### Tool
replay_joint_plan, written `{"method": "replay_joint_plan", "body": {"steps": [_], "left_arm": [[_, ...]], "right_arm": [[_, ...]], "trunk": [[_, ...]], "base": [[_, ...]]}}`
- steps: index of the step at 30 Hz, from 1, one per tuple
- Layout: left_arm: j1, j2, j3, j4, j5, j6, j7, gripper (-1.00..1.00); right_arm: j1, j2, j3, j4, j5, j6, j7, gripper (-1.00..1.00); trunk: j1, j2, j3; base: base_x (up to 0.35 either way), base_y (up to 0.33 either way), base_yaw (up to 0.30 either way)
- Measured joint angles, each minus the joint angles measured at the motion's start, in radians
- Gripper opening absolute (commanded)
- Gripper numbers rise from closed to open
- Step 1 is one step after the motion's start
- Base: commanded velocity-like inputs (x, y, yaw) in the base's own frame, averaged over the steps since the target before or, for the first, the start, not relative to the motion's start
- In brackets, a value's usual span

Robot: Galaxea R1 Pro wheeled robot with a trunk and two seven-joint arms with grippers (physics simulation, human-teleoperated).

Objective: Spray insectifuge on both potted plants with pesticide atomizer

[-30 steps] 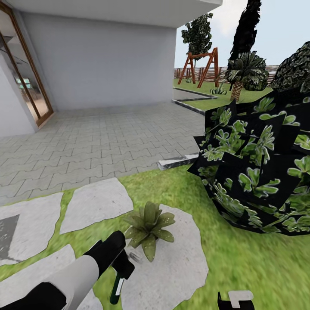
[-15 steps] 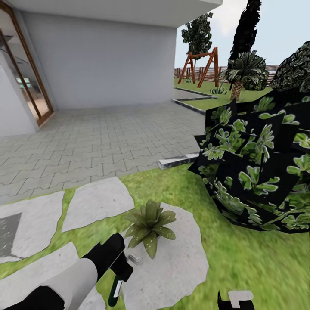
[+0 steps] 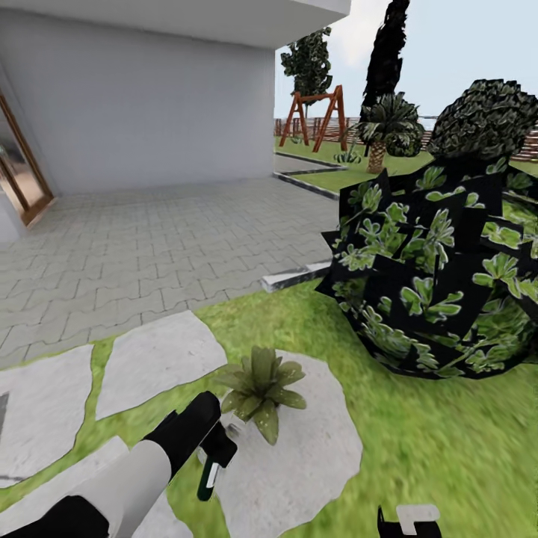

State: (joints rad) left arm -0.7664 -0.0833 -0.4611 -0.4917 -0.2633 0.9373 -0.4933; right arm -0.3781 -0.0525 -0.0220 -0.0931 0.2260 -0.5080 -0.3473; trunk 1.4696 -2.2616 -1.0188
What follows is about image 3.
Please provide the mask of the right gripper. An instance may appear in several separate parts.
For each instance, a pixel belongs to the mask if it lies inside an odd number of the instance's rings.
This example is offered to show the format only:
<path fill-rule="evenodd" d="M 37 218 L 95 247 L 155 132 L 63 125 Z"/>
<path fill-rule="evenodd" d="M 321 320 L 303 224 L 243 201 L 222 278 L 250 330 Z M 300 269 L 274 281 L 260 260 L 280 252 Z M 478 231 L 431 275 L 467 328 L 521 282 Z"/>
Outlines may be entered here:
<path fill-rule="evenodd" d="M 401 526 L 384 526 L 383 530 L 382 508 L 379 507 L 377 512 L 377 528 L 379 529 L 380 538 L 442 538 L 439 526 L 436 521 L 419 524 L 413 522 L 417 535 L 403 535 Z"/>

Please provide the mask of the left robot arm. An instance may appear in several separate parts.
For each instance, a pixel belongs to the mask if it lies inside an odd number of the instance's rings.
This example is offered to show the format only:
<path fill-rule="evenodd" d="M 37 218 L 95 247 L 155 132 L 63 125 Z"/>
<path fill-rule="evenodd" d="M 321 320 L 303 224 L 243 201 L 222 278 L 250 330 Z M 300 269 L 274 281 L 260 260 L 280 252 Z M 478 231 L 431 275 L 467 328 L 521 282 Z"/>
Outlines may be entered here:
<path fill-rule="evenodd" d="M 200 446 L 223 468 L 252 430 L 233 411 L 200 392 L 183 410 L 171 410 L 162 422 L 108 467 L 53 501 L 35 522 L 3 538 L 132 538 L 177 471 Z M 384 526 L 400 526 L 384 522 Z"/>

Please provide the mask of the insectifuge atomizer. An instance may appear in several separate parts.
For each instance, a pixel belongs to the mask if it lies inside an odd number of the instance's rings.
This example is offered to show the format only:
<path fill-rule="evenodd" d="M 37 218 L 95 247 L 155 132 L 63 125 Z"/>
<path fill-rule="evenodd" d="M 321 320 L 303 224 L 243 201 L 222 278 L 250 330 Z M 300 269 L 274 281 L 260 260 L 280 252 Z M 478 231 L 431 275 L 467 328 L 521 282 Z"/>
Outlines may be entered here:
<path fill-rule="evenodd" d="M 211 455 L 207 455 L 205 468 L 203 470 L 200 486 L 197 492 L 197 496 L 202 502 L 209 501 L 211 499 L 219 469 L 220 464 L 214 458 L 212 458 Z"/>

